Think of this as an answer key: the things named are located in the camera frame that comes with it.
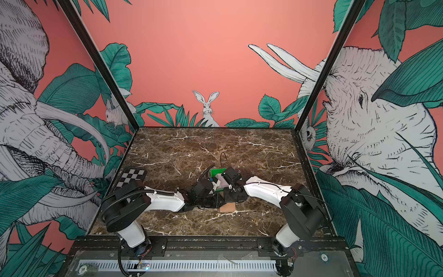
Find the pink leather card holder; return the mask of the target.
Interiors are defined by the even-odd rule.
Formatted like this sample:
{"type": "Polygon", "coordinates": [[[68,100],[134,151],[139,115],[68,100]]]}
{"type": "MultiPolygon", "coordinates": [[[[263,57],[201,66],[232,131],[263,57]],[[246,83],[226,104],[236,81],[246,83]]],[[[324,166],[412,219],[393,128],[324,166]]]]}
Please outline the pink leather card holder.
{"type": "Polygon", "coordinates": [[[236,211],[235,203],[226,203],[225,205],[219,208],[220,213],[232,213],[236,211]]]}

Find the green plastic tray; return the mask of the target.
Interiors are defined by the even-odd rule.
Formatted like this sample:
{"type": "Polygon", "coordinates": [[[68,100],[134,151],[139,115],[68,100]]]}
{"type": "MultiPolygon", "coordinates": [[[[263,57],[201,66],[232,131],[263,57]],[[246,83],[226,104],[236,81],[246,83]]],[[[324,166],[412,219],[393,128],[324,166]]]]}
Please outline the green plastic tray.
{"type": "Polygon", "coordinates": [[[215,177],[216,177],[218,174],[222,174],[222,173],[224,173],[225,171],[226,171],[226,168],[221,168],[221,169],[211,169],[211,170],[210,170],[211,180],[214,180],[215,177]]]}

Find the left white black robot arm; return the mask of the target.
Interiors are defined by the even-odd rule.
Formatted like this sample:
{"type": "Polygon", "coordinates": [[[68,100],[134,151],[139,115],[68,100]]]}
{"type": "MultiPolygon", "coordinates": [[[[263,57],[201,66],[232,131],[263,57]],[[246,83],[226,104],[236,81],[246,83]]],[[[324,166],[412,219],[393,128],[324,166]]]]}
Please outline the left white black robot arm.
{"type": "Polygon", "coordinates": [[[123,245],[137,255],[150,250],[151,241],[137,222],[148,211],[188,212],[194,208],[220,208],[226,201],[210,180],[200,180],[191,187],[173,192],[156,190],[131,181],[102,201],[100,218],[110,233],[118,234],[123,245]]]}

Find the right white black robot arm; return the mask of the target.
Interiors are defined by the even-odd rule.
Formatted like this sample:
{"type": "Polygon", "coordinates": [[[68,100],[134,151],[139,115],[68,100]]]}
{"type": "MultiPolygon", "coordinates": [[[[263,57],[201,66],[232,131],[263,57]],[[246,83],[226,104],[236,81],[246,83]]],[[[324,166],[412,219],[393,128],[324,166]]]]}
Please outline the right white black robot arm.
{"type": "Polygon", "coordinates": [[[297,189],[264,181],[255,175],[242,176],[232,167],[212,178],[216,188],[223,189],[228,203],[240,203],[252,197],[281,209],[286,224],[272,240],[272,249],[278,256],[286,256],[298,242],[310,240],[323,224],[326,212],[320,204],[322,200],[304,186],[297,189]]]}

